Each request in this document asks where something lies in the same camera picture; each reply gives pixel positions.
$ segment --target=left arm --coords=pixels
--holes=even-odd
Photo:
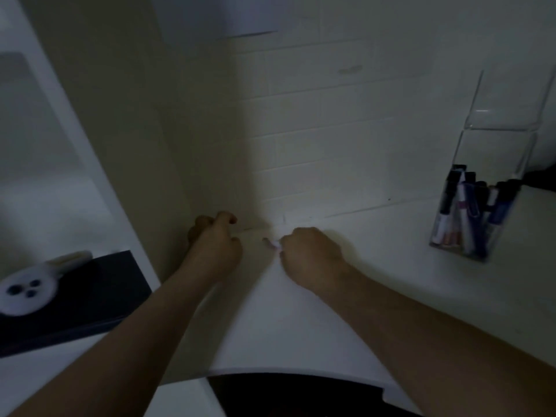
[[[177,272],[10,417],[142,416],[198,304],[239,264],[241,244],[228,231],[235,221],[228,212],[197,218]]]

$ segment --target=person's right hand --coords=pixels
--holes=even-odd
[[[313,292],[329,287],[349,266],[340,246],[315,227],[296,228],[282,237],[280,244],[288,276]]]

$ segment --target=wall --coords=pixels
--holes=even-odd
[[[0,55],[0,278],[77,250],[125,249],[22,55]]]
[[[480,69],[556,62],[551,0],[294,5],[281,32],[172,49],[194,213],[245,228],[436,196]],[[552,117],[534,162],[556,158]]]

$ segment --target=person's left hand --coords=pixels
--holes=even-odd
[[[178,270],[210,285],[228,276],[240,263],[241,242],[230,236],[230,224],[237,218],[230,212],[219,212],[216,218],[199,216],[187,233],[189,251]]]

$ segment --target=right arm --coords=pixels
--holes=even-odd
[[[316,228],[281,243],[289,277],[353,328],[426,416],[556,415],[553,367],[367,278]]]

